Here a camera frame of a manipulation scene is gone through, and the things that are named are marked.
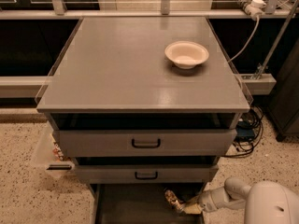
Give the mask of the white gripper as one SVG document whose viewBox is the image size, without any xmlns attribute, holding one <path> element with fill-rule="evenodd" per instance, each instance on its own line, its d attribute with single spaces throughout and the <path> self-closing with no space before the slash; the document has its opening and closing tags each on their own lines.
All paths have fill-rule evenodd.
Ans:
<svg viewBox="0 0 299 224">
<path fill-rule="evenodd" d="M 203 210 L 214 212 L 225 207 L 229 201 L 230 197 L 224 187 L 210 189 L 186 201 L 188 204 L 183 207 L 183 212 L 188 215 L 200 215 Z"/>
</svg>

